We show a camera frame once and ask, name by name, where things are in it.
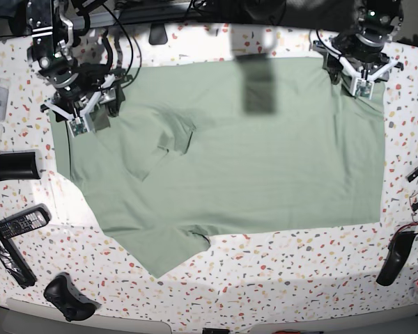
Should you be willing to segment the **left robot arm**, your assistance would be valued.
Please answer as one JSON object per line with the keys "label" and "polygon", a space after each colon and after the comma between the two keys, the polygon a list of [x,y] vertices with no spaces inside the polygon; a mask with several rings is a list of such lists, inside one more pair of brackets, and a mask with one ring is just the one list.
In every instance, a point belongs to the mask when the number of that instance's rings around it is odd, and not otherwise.
{"label": "left robot arm", "polygon": [[353,97],[371,99],[374,86],[388,81],[391,69],[404,68],[383,52],[403,19],[400,1],[359,1],[349,29],[329,38],[316,31],[312,49],[323,56],[331,83],[342,84]]}

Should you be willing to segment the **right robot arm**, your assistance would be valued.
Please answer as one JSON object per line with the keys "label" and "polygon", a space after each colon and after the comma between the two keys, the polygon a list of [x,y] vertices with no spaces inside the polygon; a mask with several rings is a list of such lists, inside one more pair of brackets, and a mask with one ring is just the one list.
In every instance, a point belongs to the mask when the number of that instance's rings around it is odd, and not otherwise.
{"label": "right robot arm", "polygon": [[91,27],[91,12],[101,5],[103,1],[28,1],[26,5],[32,37],[28,61],[39,65],[38,74],[55,90],[40,110],[52,111],[73,137],[108,128],[125,99],[121,87],[125,73],[113,67],[107,33],[102,35],[105,63],[80,63],[73,54]]}

